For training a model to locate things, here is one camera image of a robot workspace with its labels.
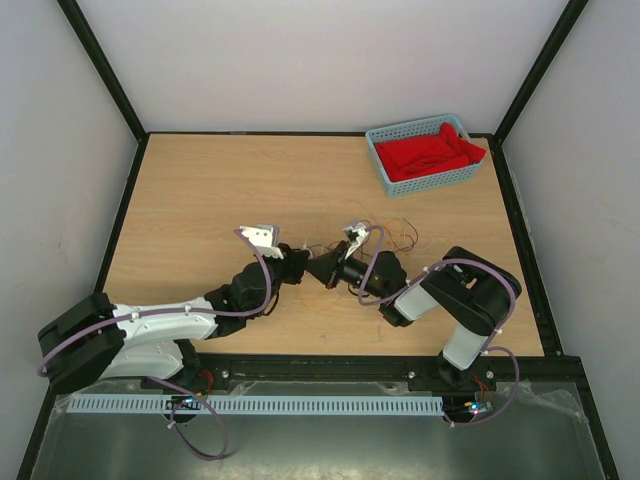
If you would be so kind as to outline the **red cloth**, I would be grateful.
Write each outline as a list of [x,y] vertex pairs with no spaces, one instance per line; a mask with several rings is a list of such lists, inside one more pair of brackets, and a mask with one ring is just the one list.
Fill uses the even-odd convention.
[[460,137],[448,122],[434,135],[377,143],[375,150],[392,182],[465,168],[483,160],[486,150]]

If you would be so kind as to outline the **white zip tie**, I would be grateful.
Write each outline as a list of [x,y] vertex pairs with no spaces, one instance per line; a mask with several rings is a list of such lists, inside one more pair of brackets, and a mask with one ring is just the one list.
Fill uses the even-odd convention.
[[309,253],[309,258],[313,258],[313,256],[314,256],[313,255],[313,251],[311,250],[311,247],[306,242],[303,243],[301,249],[305,250],[305,251],[307,251]]

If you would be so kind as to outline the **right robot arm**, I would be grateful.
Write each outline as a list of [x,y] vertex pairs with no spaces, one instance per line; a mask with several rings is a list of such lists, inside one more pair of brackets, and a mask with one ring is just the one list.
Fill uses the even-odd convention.
[[364,302],[376,300],[378,311],[394,327],[408,327],[439,308],[446,311],[457,325],[438,354],[437,376],[450,389],[471,382],[473,364],[522,293],[514,275],[460,246],[414,280],[395,253],[381,251],[367,264],[349,256],[344,242],[309,260],[306,271],[328,289],[345,282]]

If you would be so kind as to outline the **light blue plastic basket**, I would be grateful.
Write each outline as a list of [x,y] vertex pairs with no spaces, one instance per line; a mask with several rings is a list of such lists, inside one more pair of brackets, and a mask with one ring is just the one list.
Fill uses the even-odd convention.
[[454,114],[371,129],[365,139],[374,171],[390,198],[466,181],[487,153],[471,141]]

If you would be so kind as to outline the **black aluminium frame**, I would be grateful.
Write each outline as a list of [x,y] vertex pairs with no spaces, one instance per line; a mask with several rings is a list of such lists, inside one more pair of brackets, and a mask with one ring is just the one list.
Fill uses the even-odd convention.
[[[499,127],[495,132],[487,133],[484,137],[489,143],[489,151],[492,155],[492,162],[496,170],[519,262],[524,269],[524,280],[529,289],[529,297],[533,302],[534,318],[544,352],[543,356],[538,358],[522,358],[521,369],[525,373],[533,374],[535,379],[540,381],[567,381],[576,385],[581,404],[586,409],[591,436],[603,475],[607,479],[615,479],[618,476],[617,468],[581,360],[579,357],[569,356],[563,351],[534,253],[533,242],[526,224],[517,185],[503,151],[504,142],[508,134],[586,6],[587,4],[584,1],[570,1],[566,4]],[[59,7],[137,141],[137,148],[124,187],[124,193],[95,284],[96,290],[102,290],[106,284],[139,171],[143,164],[143,155],[151,134],[142,126],[78,2],[62,1]]]

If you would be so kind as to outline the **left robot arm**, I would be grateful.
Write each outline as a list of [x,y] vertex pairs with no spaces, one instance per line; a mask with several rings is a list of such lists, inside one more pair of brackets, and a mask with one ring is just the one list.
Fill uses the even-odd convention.
[[195,340],[230,336],[272,313],[282,285],[297,285],[310,253],[278,245],[232,280],[191,300],[165,305],[114,304],[93,293],[37,335],[43,359],[37,374],[57,394],[98,380],[156,377],[177,387],[194,384],[200,364]]

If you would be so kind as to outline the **green circuit board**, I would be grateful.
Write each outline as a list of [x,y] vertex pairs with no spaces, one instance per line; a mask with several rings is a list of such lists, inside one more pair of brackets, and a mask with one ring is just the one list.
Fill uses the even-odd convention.
[[468,401],[463,406],[472,416],[493,411],[493,404],[490,400]]
[[167,411],[199,411],[201,404],[190,395],[171,395],[165,401],[164,409]]

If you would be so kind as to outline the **right green circuit board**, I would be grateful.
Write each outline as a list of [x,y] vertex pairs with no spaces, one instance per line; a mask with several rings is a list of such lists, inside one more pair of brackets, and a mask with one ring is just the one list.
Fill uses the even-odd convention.
[[472,416],[493,411],[493,404],[490,400],[468,401],[463,406]]

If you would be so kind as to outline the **left green circuit board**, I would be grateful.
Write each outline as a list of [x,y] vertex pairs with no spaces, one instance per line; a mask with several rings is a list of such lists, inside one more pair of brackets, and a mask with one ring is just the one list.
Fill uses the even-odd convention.
[[171,395],[165,401],[164,409],[167,411],[199,411],[201,404],[190,395]]

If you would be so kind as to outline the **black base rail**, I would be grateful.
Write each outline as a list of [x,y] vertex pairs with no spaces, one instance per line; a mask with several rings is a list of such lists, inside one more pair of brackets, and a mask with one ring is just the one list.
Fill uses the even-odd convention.
[[572,356],[519,357],[518,364],[500,352],[478,359],[467,373],[447,367],[437,356],[320,356],[189,353],[187,370],[170,378],[194,390],[206,387],[200,376],[213,377],[215,390],[229,391],[243,381],[406,382],[411,391],[445,395],[471,393],[480,383],[494,389],[516,378],[531,382],[585,381],[581,360]]

